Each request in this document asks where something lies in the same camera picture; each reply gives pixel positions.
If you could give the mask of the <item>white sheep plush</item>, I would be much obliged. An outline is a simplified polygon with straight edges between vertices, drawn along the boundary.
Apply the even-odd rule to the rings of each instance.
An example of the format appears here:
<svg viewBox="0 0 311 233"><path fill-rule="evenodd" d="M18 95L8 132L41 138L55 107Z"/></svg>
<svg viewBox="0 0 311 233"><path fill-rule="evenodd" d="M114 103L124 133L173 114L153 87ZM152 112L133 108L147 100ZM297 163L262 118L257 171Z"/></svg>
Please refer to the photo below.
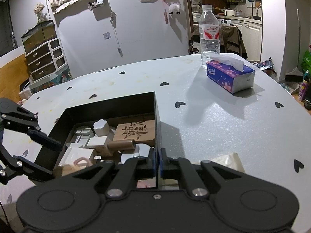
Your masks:
<svg viewBox="0 0 311 233"><path fill-rule="evenodd" d="M178 3L172 3L169 5L169 14L180 14L180 5Z"/></svg>

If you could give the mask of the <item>clear water bottle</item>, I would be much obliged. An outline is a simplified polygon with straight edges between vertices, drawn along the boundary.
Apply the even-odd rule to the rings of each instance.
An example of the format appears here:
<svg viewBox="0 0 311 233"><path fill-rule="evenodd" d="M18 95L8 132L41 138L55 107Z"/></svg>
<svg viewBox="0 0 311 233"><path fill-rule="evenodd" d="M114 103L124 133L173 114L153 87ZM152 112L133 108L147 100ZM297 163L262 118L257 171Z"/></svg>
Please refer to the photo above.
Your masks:
<svg viewBox="0 0 311 233"><path fill-rule="evenodd" d="M220 53L219 21L212 12L212 5L202 5L199 21L200 53L202 66L206 68L211 54Z"/></svg>

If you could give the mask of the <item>carved wooden block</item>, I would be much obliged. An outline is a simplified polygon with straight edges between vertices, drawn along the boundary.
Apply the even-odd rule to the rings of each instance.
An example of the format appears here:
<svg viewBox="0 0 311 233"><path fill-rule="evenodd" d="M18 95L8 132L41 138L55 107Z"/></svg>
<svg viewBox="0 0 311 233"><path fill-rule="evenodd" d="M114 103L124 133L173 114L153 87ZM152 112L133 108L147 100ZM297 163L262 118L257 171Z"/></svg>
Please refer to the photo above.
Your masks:
<svg viewBox="0 0 311 233"><path fill-rule="evenodd" d="M155 126L154 119L118 124L113 140L123 141L134 139L137 144L153 146L156 141Z"/></svg>

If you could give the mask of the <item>glass fish tank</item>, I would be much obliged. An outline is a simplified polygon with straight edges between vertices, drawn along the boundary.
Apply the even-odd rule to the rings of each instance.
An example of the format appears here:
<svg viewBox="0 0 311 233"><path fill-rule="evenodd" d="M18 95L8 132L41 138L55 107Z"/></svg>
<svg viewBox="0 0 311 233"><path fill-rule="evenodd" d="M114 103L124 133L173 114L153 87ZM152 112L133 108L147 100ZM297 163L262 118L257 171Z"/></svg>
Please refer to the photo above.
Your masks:
<svg viewBox="0 0 311 233"><path fill-rule="evenodd" d="M52 20L38 23L21 37L25 54L56 37L55 25Z"/></svg>

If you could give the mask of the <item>white drawer unit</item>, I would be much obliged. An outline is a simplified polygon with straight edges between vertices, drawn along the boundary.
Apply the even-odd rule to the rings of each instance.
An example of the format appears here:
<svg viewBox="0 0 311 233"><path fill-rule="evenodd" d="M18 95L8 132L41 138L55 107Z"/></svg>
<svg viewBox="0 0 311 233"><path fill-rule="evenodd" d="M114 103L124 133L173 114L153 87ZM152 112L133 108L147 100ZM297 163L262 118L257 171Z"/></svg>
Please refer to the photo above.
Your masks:
<svg viewBox="0 0 311 233"><path fill-rule="evenodd" d="M67 66L67 60L60 38L46 41L31 52L25 54L25 59L33 81L38 81Z"/></svg>

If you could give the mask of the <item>white power adapter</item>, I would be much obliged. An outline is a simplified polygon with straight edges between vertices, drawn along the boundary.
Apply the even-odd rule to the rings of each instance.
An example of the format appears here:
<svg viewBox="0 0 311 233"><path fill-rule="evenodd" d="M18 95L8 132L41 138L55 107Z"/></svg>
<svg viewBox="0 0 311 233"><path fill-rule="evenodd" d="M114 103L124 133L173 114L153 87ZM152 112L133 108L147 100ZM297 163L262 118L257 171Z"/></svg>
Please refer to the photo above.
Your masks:
<svg viewBox="0 0 311 233"><path fill-rule="evenodd" d="M97 154L95 149L84 147L80 148L78 146L74 146L73 143L67 143L67 145L68 147L59 162L59 166L73 165L73 162L80 157L85 157L89 159L92 164L94 164L94 156Z"/></svg>

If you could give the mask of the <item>small white plug adapter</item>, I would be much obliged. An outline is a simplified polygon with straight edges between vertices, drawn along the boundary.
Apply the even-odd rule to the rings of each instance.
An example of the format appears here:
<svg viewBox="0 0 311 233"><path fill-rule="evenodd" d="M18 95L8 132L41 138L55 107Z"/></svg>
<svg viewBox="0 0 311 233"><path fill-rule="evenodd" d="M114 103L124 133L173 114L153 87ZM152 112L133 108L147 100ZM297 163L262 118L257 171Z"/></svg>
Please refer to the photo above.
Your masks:
<svg viewBox="0 0 311 233"><path fill-rule="evenodd" d="M86 147L92 137L94 137L93 130L87 126L82 126L74 130L71 143L80 148Z"/></svg>

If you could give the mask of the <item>white knob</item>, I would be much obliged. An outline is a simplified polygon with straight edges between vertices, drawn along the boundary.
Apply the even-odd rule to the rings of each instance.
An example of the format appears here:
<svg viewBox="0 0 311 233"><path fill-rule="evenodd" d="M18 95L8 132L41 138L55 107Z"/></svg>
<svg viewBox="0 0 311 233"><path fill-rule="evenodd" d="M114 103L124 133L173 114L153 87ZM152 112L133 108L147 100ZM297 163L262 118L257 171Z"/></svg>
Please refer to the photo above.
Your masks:
<svg viewBox="0 0 311 233"><path fill-rule="evenodd" d="M112 136L114 137L115 129L108 124L106 120L100 119L93 124L93 129L98 137Z"/></svg>

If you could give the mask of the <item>black cardboard box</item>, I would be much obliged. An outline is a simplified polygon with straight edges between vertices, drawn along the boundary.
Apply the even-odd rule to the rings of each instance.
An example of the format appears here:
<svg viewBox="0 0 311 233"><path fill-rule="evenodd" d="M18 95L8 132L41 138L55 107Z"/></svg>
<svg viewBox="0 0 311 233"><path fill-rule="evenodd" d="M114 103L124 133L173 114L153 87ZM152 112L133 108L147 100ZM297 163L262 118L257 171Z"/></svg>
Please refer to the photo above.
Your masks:
<svg viewBox="0 0 311 233"><path fill-rule="evenodd" d="M49 137L64 145L74 128L83 125L90 126L99 119L107 120L108 123L114 127L118 124L154 119L156 140L151 148L153 147L156 150L155 175L157 176L159 167L158 149L161 142L159 137L160 124L158 115L154 92L107 99L67 108L52 128ZM94 181L93 187L95 189L106 192L109 184L118 172L116 169L117 166L117 163L111 162L97 163L64 177L41 183L37 187L46 190L77 190L89 188L91 186L91 181Z"/></svg>

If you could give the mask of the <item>purple tissue box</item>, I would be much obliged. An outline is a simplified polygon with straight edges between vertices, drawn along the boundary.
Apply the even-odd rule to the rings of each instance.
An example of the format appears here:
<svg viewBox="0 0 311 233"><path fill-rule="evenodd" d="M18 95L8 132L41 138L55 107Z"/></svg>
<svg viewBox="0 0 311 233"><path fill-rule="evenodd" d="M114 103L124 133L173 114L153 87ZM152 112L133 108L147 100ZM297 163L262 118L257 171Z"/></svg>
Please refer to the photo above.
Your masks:
<svg viewBox="0 0 311 233"><path fill-rule="evenodd" d="M252 88L255 70L248 66L248 61L226 54L212 54L210 58L206 68L207 76L212 81L231 94Z"/></svg>

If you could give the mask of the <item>wooden stamp with white block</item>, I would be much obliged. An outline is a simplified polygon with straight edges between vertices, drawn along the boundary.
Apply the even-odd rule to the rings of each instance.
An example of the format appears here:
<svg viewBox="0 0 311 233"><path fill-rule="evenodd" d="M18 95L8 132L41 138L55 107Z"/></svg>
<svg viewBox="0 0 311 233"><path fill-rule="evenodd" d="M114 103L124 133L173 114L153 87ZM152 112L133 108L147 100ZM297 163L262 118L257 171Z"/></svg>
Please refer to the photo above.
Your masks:
<svg viewBox="0 0 311 233"><path fill-rule="evenodd" d="M115 151L135 150L134 139L111 140L108 136L92 137L86 145L87 148L95 149L99 155L111 157Z"/></svg>

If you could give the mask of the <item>white round tape measure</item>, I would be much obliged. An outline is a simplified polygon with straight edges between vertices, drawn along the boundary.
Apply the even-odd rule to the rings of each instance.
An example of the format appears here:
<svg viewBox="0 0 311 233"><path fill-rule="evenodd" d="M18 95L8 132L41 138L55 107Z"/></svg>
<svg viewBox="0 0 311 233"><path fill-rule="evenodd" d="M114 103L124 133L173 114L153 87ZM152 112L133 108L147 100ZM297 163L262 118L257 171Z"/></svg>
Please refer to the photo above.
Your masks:
<svg viewBox="0 0 311 233"><path fill-rule="evenodd" d="M121 163L125 163L128 159L135 157L148 157L150 146L147 144L136 144L136 148L134 150L125 150L121 154Z"/></svg>

